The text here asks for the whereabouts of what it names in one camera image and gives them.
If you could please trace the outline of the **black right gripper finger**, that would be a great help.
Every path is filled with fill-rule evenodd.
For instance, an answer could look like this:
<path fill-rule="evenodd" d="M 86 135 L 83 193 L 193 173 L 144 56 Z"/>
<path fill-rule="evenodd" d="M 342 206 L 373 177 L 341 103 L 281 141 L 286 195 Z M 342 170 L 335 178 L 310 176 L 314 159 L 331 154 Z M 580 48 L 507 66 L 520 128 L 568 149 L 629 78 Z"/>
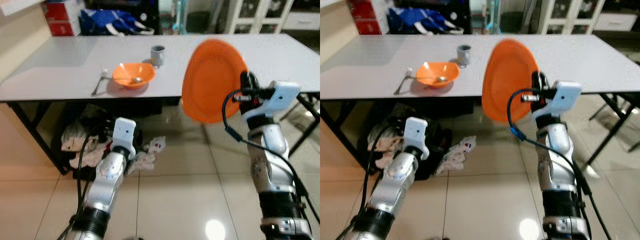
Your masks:
<path fill-rule="evenodd" d="M 259 83 L 255 74 L 251 71 L 243 71 L 240 74 L 241 94 L 239 99 L 257 99 Z"/>
<path fill-rule="evenodd" d="M 534 71 L 531 74 L 531 89 L 532 93 L 535 95 L 544 96 L 548 92 L 548 82 L 547 77 L 542 71 Z"/>

